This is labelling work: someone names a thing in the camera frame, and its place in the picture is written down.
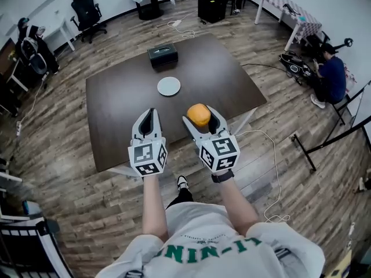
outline man in blue shirt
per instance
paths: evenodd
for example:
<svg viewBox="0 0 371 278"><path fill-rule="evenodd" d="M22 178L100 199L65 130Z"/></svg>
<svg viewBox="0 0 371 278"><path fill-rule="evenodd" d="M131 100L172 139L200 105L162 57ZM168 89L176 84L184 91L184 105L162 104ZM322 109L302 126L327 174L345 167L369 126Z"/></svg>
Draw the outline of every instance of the man in blue shirt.
<svg viewBox="0 0 371 278"><path fill-rule="evenodd" d="M345 79L344 63L335 56L332 45L322 45L323 56L326 63L318 65L315 62L315 72L319 79L314 79L311 86L315 94L311 94L313 104L324 109L326 102L339 103L345 96L347 82Z"/></svg>

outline orange ball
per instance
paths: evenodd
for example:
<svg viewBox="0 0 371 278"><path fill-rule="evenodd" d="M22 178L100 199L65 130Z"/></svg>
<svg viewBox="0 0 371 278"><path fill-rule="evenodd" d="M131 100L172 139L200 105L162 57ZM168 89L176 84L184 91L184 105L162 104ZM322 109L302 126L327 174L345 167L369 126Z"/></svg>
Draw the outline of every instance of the orange ball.
<svg viewBox="0 0 371 278"><path fill-rule="evenodd" d="M195 125L203 127L209 123L211 113L205 105L199 103L191 106L188 109L187 116L195 123Z"/></svg>

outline white plate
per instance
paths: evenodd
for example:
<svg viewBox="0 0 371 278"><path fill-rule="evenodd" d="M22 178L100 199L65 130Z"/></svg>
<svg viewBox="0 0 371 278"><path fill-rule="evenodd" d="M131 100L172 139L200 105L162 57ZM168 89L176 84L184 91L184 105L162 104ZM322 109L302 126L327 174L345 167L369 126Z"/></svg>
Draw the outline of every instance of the white plate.
<svg viewBox="0 0 371 278"><path fill-rule="evenodd" d="M173 96L180 90L180 82L175 77L162 78L157 84L157 90L163 96Z"/></svg>

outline black tissue box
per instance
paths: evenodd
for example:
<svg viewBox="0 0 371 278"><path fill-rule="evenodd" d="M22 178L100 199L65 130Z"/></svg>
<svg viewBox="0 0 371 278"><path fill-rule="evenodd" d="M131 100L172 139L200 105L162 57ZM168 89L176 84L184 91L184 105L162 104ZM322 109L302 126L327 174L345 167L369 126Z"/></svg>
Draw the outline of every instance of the black tissue box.
<svg viewBox="0 0 371 278"><path fill-rule="evenodd" d="M148 55L150 56L152 67L178 61L178 52L172 43L166 43L148 49Z"/></svg>

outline dark wooden table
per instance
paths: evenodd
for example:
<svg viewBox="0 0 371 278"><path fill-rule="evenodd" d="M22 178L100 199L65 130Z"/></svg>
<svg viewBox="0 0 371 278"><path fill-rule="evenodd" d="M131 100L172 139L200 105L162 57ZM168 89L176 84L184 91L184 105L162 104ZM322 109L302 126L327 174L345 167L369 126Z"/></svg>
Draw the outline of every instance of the dark wooden table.
<svg viewBox="0 0 371 278"><path fill-rule="evenodd" d="M175 43L177 63L153 69L147 53L130 58L86 80L90 140L97 171L129 160L132 126L147 109L159 113L167 143L187 136L182 115L196 103L210 105L226 120L266 99L236 59L211 34ZM180 91L164 97L157 83L173 76Z"/></svg>

